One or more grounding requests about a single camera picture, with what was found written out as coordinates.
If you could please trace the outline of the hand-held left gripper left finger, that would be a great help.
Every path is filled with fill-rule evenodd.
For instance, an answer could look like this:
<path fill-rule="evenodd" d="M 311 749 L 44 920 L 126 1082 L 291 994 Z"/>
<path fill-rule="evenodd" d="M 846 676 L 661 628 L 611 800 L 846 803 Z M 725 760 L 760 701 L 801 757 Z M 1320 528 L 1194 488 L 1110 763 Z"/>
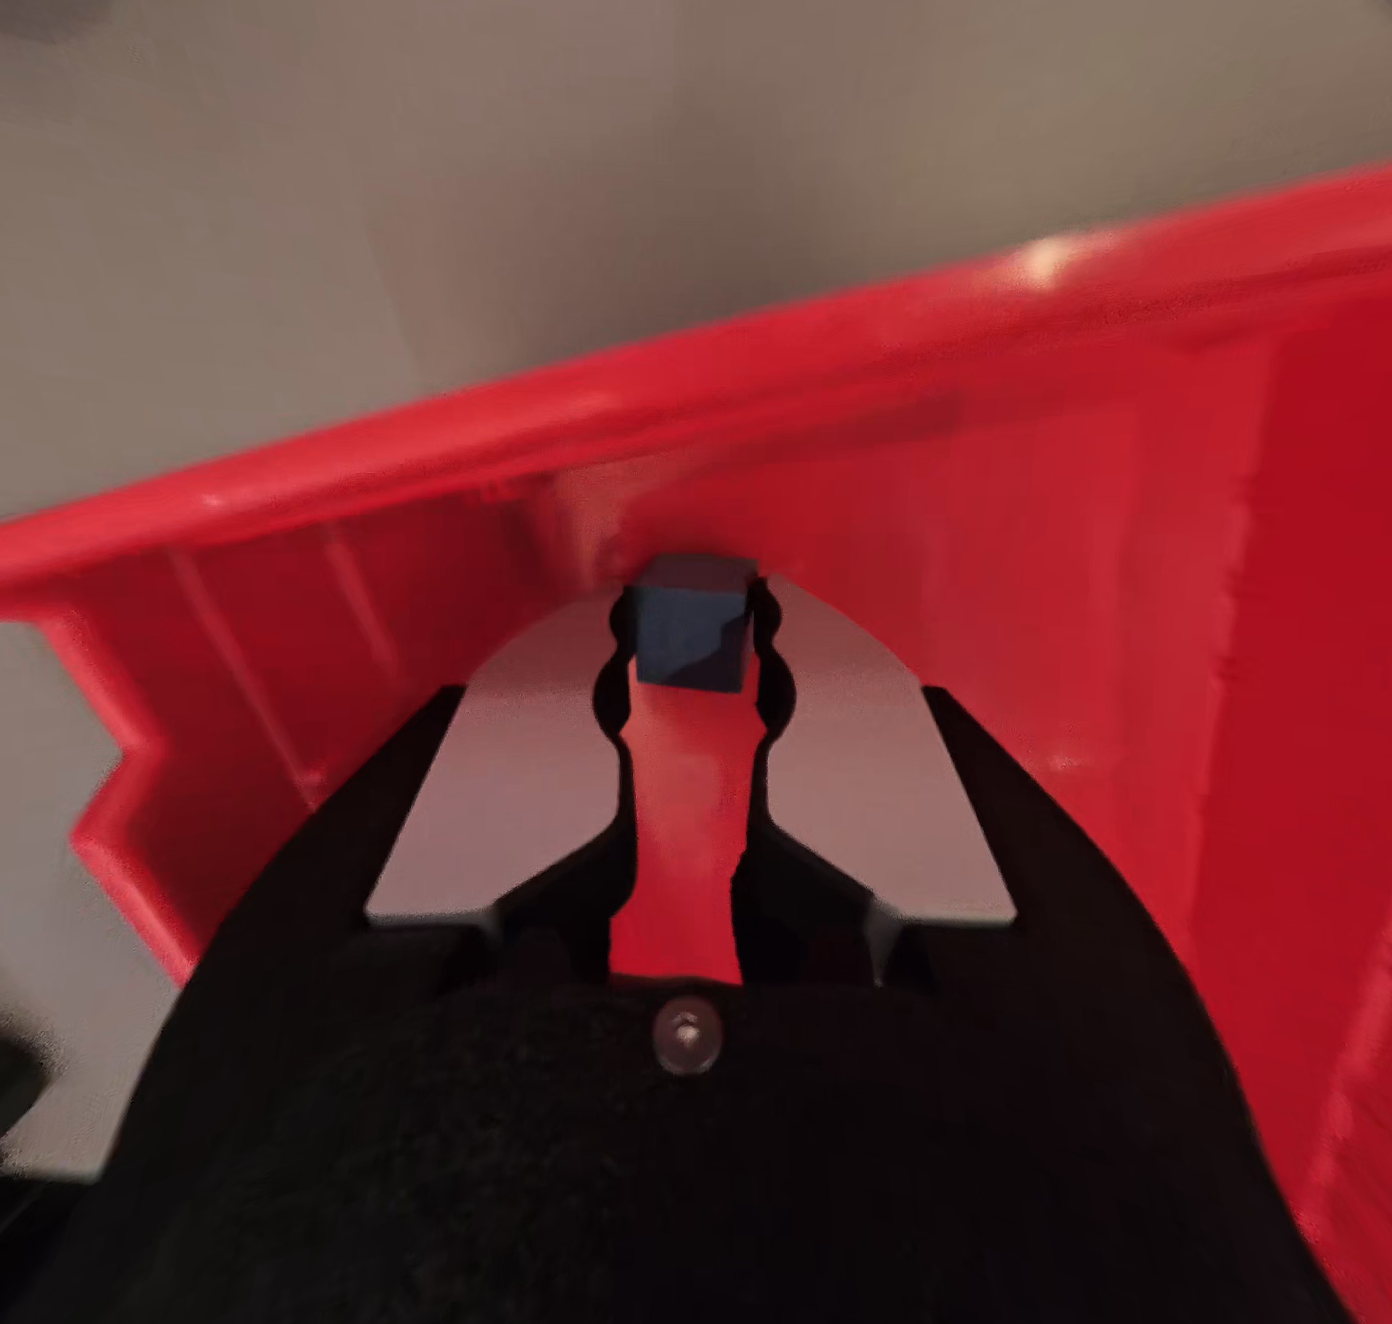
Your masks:
<path fill-rule="evenodd" d="M 366 915 L 499 931 L 532 907 L 611 920 L 636 887 L 628 604 L 574 600 L 474 673 Z"/>

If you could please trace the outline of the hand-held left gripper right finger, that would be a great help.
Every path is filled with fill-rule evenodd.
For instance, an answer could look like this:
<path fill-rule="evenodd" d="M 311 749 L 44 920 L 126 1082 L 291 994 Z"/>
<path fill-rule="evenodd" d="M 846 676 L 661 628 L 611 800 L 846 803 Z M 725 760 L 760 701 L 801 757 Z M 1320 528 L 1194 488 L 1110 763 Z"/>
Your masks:
<path fill-rule="evenodd" d="M 751 586 L 760 660 L 742 900 L 791 931 L 1009 928 L 1017 904 L 914 671 L 791 581 Z"/>

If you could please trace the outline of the light blue wooden cube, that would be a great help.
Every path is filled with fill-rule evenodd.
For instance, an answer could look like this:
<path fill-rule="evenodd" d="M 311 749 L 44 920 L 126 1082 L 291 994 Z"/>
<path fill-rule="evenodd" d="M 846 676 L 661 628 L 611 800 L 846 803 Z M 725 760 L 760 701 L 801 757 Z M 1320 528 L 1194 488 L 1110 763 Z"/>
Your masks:
<path fill-rule="evenodd" d="M 661 553 L 630 584 L 636 679 L 739 695 L 746 671 L 757 561 Z"/>

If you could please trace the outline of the red plastic bin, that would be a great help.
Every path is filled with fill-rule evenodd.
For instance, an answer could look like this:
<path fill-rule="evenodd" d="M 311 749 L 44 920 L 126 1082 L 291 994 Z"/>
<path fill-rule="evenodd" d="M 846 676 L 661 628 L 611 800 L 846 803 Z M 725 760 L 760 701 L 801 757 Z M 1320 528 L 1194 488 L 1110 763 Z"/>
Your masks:
<path fill-rule="evenodd" d="M 664 552 L 948 688 L 1183 959 L 1390 1321 L 1390 166 L 610 348 L 4 521 L 122 749 L 77 853 L 187 982 L 434 687 Z"/>

